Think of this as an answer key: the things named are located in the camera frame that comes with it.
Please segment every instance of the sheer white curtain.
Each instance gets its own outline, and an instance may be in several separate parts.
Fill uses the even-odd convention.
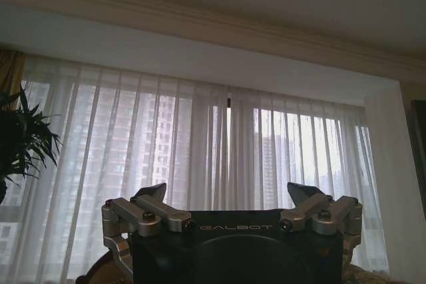
[[[291,208],[287,182],[317,186],[364,205],[353,263],[387,271],[387,256],[364,109],[230,89],[229,208]]]
[[[191,210],[288,208],[287,181],[357,196],[355,262],[387,269],[362,109],[42,57],[25,82],[63,147],[57,169],[9,186],[2,283],[73,283],[106,251],[105,200],[160,182]]]

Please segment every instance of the palm plant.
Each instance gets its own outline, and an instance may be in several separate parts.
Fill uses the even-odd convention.
[[[18,98],[20,106],[13,110]],[[12,174],[37,178],[34,173],[40,172],[40,164],[46,167],[47,158],[57,165],[59,136],[50,131],[48,116],[37,113],[38,108],[28,107],[22,87],[17,94],[0,92],[0,203],[6,194],[5,180],[15,183]]]

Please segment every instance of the crown molding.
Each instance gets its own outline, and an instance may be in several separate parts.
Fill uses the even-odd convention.
[[[163,0],[0,1],[405,82],[426,83],[424,60]]]

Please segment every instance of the metal bracket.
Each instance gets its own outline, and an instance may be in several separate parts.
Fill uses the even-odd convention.
[[[328,210],[312,217],[312,229],[322,235],[332,235],[338,230],[352,235],[361,234],[362,205],[356,198],[342,196],[331,203]]]
[[[294,209],[281,211],[280,225],[285,231],[295,232],[305,228],[305,224],[316,212],[329,205],[329,198],[325,194],[315,194],[303,201]]]
[[[137,231],[141,236],[154,236],[160,232],[161,219],[146,212],[123,198],[106,201],[102,207],[104,245],[120,269],[133,278],[132,257],[128,242],[121,235]]]
[[[170,231],[182,233],[190,225],[191,213],[188,211],[174,209],[148,195],[139,196],[134,202],[138,207],[158,214]]]

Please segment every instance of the bolt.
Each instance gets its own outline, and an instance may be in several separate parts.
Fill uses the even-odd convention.
[[[318,217],[320,219],[329,219],[331,217],[331,213],[329,210],[320,210],[318,212]]]
[[[282,219],[279,225],[284,232],[289,232],[293,228],[293,223],[289,219]]]
[[[144,221],[154,221],[155,220],[155,212],[154,211],[145,211],[142,215],[142,219],[144,219]]]

